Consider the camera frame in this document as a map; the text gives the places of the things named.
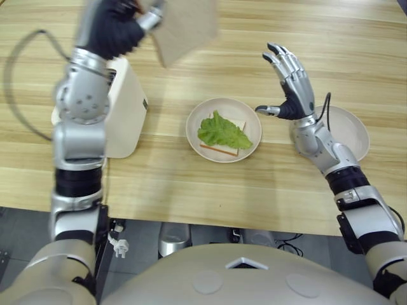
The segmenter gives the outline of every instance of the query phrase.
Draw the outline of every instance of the white bowl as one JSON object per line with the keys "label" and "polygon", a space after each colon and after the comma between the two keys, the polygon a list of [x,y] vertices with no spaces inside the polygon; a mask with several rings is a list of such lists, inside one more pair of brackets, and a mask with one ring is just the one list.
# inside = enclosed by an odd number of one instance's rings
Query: white bowl
{"label": "white bowl", "polygon": [[[249,149],[239,149],[238,156],[231,156],[223,152],[200,146],[198,129],[203,119],[207,119],[215,110],[224,118],[245,121],[243,132],[253,145]],[[261,123],[257,114],[248,105],[232,98],[212,98],[197,105],[186,120],[186,137],[191,147],[205,159],[213,162],[231,163],[250,156],[261,140]]]}

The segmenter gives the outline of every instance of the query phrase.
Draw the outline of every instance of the white plate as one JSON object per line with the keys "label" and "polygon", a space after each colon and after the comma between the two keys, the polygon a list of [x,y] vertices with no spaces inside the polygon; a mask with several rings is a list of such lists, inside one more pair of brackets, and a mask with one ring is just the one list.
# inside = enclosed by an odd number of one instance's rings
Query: white plate
{"label": "white plate", "polygon": [[[237,119],[246,122],[243,132],[253,143],[249,149],[239,149],[238,156],[230,156],[223,152],[200,147],[198,129],[203,119],[207,119],[215,110],[224,118]],[[231,98],[212,98],[197,105],[186,120],[186,137],[191,147],[202,157],[220,163],[240,161],[250,156],[261,140],[261,123],[257,114],[245,103]]]}
{"label": "white plate", "polygon": [[[315,108],[317,117],[320,116],[321,112],[322,106]],[[327,116],[325,112],[322,120],[325,126],[328,127],[326,119]],[[362,160],[368,154],[370,148],[369,133],[357,116],[348,110],[330,106],[329,123],[332,136],[335,140],[349,147],[358,161]]]}

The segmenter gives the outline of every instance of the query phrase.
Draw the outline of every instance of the gray floor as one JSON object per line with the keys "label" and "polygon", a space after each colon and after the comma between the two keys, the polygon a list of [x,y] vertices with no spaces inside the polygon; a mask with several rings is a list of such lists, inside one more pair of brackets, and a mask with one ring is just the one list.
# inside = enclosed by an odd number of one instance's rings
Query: gray floor
{"label": "gray floor", "polygon": [[[30,258],[48,242],[48,214],[10,209],[0,212],[0,250],[10,253],[10,260],[0,283],[0,291],[3,291]],[[130,251],[126,259],[113,257],[103,297],[155,263],[159,230],[159,222],[127,221],[126,230],[121,233],[120,238],[127,239]],[[274,233],[276,239],[292,236],[292,233]],[[192,239],[194,245],[228,242],[227,230],[223,227],[193,226]],[[307,259],[371,287],[364,259],[350,253],[341,238],[305,234],[293,241],[293,244],[302,249]]]}

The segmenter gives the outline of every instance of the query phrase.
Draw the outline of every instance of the wire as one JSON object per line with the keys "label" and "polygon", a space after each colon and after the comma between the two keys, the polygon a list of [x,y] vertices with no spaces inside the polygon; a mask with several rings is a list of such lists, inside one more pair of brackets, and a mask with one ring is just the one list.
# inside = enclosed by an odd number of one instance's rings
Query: wire
{"label": "wire", "polygon": [[392,207],[389,207],[389,209],[390,209],[393,213],[395,213],[395,214],[397,215],[397,217],[399,217],[400,224],[401,224],[401,229],[403,230],[403,233],[405,233],[405,232],[406,232],[406,225],[405,225],[405,223],[404,223],[404,219],[401,217],[400,213],[397,212],[397,210],[394,210]]}
{"label": "wire", "polygon": [[289,247],[289,248],[293,249],[298,256],[303,257],[304,252],[300,248],[294,246],[292,243],[289,243],[289,241],[296,240],[296,239],[300,238],[301,236],[303,236],[303,234],[296,233],[294,235],[294,237],[289,238],[287,240],[275,240],[276,243],[281,242],[281,244],[277,246],[277,249],[286,251],[286,247]]}
{"label": "wire", "polygon": [[58,41],[46,30],[35,30],[34,32],[28,34],[25,36],[23,39],[21,39],[17,45],[14,47],[14,49],[11,51],[10,55],[6,59],[6,65],[4,66],[4,73],[3,73],[3,79],[4,79],[4,97],[7,101],[7,104],[9,105],[12,113],[14,116],[23,124],[25,127],[27,127],[32,133],[35,133],[36,135],[40,136],[41,138],[52,141],[52,138],[45,135],[43,132],[39,131],[35,126],[33,126],[28,120],[25,118],[25,116],[21,113],[20,109],[17,106],[17,103],[14,98],[13,94],[13,69],[15,62],[18,60],[18,57],[20,56],[21,52],[25,49],[25,47],[38,35],[44,34],[48,40],[51,42],[52,46],[54,49],[58,52],[58,54],[63,57],[66,61],[70,61],[71,59],[64,53],[64,51],[61,48],[61,45],[59,45]]}
{"label": "wire", "polygon": [[298,256],[300,256],[300,257],[303,257],[303,256],[304,256],[304,252],[303,252],[300,248],[295,247],[295,246],[294,246],[293,244],[291,244],[291,243],[282,243],[281,245],[279,245],[279,246],[277,247],[277,249],[282,249],[282,250],[286,251],[286,247],[292,248],[292,249],[296,252],[296,254],[297,254]]}
{"label": "wire", "polygon": [[322,112],[319,118],[317,119],[317,122],[322,119],[325,113],[325,109],[327,110],[326,113],[326,123],[328,126],[328,130],[331,131],[331,125],[329,124],[329,107],[331,106],[331,92],[328,92],[325,96],[325,102],[324,102],[324,107],[322,107]]}

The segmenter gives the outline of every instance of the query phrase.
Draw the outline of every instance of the slice of bread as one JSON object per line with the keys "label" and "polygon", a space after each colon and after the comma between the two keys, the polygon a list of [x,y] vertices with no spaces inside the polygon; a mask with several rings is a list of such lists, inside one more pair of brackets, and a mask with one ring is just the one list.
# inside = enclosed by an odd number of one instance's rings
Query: slice of bread
{"label": "slice of bread", "polygon": [[[231,121],[233,124],[238,126],[240,128],[240,130],[242,130],[242,131],[244,129],[244,126],[246,125],[245,121],[240,121],[238,119],[229,119],[229,118],[225,118],[225,119],[227,119],[228,121]],[[239,153],[239,148],[231,148],[226,145],[209,146],[209,145],[206,145],[205,142],[201,142],[200,147],[212,149],[214,151],[219,151],[220,153],[230,154],[230,155],[236,156],[236,157],[238,156],[238,153]]]}

